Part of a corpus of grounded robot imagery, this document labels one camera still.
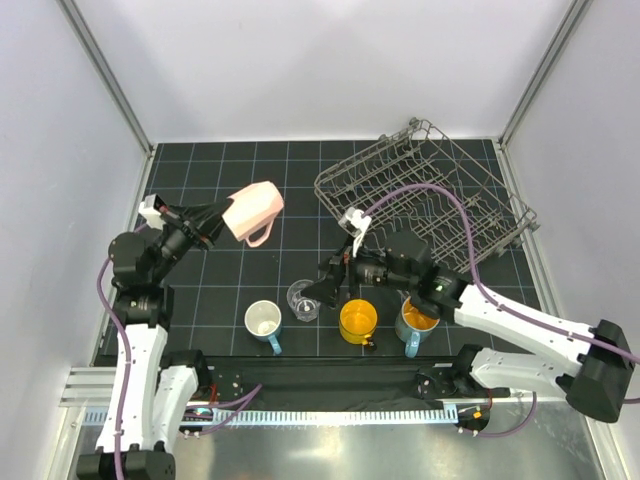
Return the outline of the yellow mug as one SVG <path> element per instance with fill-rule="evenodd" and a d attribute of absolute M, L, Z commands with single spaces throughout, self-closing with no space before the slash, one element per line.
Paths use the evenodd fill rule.
<path fill-rule="evenodd" d="M 342 338 L 349 344 L 374 351 L 377 348 L 374 340 L 377 325 L 377 311 L 367 300 L 349 300 L 341 308 L 339 331 Z"/>

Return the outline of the pink faceted mug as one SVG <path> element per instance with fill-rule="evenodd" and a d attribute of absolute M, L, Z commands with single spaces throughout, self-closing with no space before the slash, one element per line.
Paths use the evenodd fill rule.
<path fill-rule="evenodd" d="M 232 201 L 222 219 L 238 241 L 251 248 L 270 236 L 275 218 L 284 208 L 284 199 L 270 181 L 252 183 L 229 196 Z"/>

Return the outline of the blue floral mug white inside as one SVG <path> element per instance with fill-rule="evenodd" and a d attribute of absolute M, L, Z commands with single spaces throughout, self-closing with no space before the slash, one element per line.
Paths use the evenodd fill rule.
<path fill-rule="evenodd" d="M 259 300 L 252 303 L 245 311 L 244 324 L 255 339 L 269 344 L 275 355 L 282 354 L 282 347 L 278 340 L 282 327 L 282 315 L 274 302 Z"/>

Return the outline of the blue mug orange inside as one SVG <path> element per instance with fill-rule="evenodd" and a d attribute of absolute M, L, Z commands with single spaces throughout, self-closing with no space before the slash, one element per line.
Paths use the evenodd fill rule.
<path fill-rule="evenodd" d="M 404 344 L 404 355 L 407 358 L 414 358 L 421 343 L 438 324 L 438 319 L 421 313 L 407 297 L 402 303 L 394 324 L 396 336 Z"/>

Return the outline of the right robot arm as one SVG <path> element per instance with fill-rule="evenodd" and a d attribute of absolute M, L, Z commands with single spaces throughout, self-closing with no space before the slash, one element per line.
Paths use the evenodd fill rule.
<path fill-rule="evenodd" d="M 303 296 L 336 306 L 339 290 L 359 286 L 404 291 L 409 304 L 433 320 L 449 314 L 460 326 L 482 330 L 521 348 L 518 354 L 465 347 L 450 372 L 452 388 L 473 396 L 482 388 L 509 388 L 563 397 L 592 419 L 618 421 L 637 364 L 622 328 L 608 320 L 590 326 L 514 302 L 431 257 L 409 231 L 392 234 L 381 252 L 352 240 L 320 266 L 323 275 Z"/>

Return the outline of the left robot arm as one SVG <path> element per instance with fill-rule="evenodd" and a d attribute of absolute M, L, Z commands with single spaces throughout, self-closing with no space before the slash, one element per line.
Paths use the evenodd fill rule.
<path fill-rule="evenodd" d="M 116 374 L 95 451 L 79 457 L 78 478 L 175 478 L 173 450 L 187 404 L 208 395 L 212 378 L 201 351 L 164 351 L 174 304 L 164 279 L 190 249 L 213 248 L 231 204 L 178 206 L 149 195 L 138 213 L 158 237 L 134 230 L 111 242 L 104 266 L 116 296 L 103 304 L 118 332 Z"/>

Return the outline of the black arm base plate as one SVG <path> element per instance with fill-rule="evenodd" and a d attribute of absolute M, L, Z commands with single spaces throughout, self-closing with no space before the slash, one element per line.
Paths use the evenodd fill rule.
<path fill-rule="evenodd" d="M 468 361 L 418 357 L 213 357 L 211 382 L 223 402 L 261 389 L 250 408 L 265 411 L 426 409 L 444 401 L 506 398 L 471 379 Z"/>

